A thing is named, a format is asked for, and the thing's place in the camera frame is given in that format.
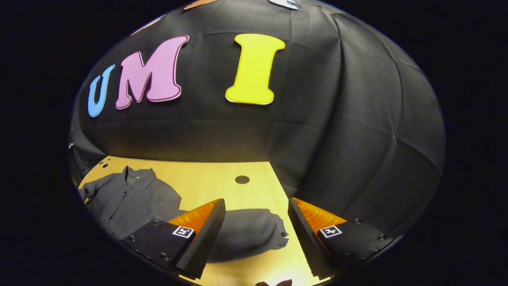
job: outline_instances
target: shirt sleeve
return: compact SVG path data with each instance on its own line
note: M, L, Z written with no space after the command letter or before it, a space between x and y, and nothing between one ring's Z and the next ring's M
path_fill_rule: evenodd
M157 188L151 207L155 216L163 221L169 221L185 211L180 211L180 195L167 183L161 181L161 186Z
M117 174L109 174L103 178L84 184L83 187L78 190L81 200L85 201L86 198L88 198L89 201L93 200L99 189L113 179L115 175Z

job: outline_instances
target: black fabric backdrop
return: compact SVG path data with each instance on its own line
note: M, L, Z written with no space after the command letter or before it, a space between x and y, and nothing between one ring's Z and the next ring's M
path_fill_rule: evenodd
M340 10L308 2L296 12L267 0L182 7L112 47L78 92L71 141L85 135L104 153L168 161L270 161L288 197L360 218L393 239L405 234L434 193L445 157L442 115L425 73L395 43ZM276 54L269 105L232 104L238 33L285 42ZM140 51L149 65L167 39L178 53L181 96L117 110L121 61ZM90 83L110 65L102 112L87 112ZM85 160L81 171L99 161Z
M167 284L164 275L107 240L79 208L68 192L66 147L74 96L95 63L125 35L181 4L33 1L3 9L5 46L12 49L4 54L7 64L12 61L6 75L16 88L12 98L20 100L6 112L12 118L6 130L15 135L8 138L16 142L8 162L23 178L10 187L22 196L6 206L13 210L5 217L9 275L2 284ZM422 218L396 246L337 284L500 284L506 233L499 222L501 189L489 171L500 164L498 135L489 131L497 128L494 116L502 108L493 101L505 93L496 89L505 60L496 52L506 49L506 3L336 5L418 63L436 91L447 131L443 178Z

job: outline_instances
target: foam letter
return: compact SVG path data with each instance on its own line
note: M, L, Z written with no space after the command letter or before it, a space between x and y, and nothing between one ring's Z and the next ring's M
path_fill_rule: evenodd
M296 2L293 0L268 0L268 1L270 1L274 4L277 4L277 5L281 5L283 7L289 8L289 9L298 10L297 6L288 3L288 2L291 2L291 3L296 4Z
M102 108L104 107L104 103L106 102L106 92L108 89L109 74L114 68L115 65L112 65L102 73L101 93L99 94L99 100L97 102L94 102L95 91L97 82L99 81L101 76L98 75L90 84L90 92L88 93L88 114L91 117L96 117L97 115L99 115L102 111Z
M142 26L141 28L137 29L134 33L132 33L132 34L131 34L131 36L132 36L132 35L134 35L135 33L139 32L139 31L141 31L141 30L143 30L143 29L145 29L145 28L148 28L148 27L152 26L153 24L157 23L157 22L158 22L159 20L161 20L161 19L162 19L162 17L164 17L164 16L165 16L165 14L164 14L164 15L162 15L162 16L160 16L159 18L154 19L152 22L150 22L150 23L148 23L148 24L146 24L146 25Z
M175 79L176 61L180 48L188 40L188 36L180 36L163 42L146 64L143 63L140 52L125 58L122 61L116 108L124 109L131 104L132 99L127 94L129 87L136 102L141 102L149 78L151 87L146 93L146 99L149 101L167 101L179 97L181 87L176 84Z
M285 48L282 40L260 34L240 34L235 41L242 46L235 83L226 90L231 102L270 104L273 92L268 88L273 58Z

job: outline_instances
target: yellow letter i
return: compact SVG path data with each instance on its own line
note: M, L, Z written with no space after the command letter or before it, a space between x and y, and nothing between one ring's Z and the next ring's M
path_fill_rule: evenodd
M273 58L285 48L282 40L261 34L240 34L235 41L242 46L235 83L226 90L231 102L270 104L273 92L268 88Z

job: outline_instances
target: blue letter u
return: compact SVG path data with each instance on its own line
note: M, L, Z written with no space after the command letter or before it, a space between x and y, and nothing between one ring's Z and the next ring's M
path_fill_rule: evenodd
M101 93L99 95L99 100L97 101L97 103L94 102L95 91L97 87L97 82L99 81L101 76L98 75L90 84L90 93L88 94L88 114L91 117L96 117L97 115L99 115L102 111L102 108L104 107L104 103L106 102L106 91L108 89L109 74L114 68L115 65L112 65L102 73Z

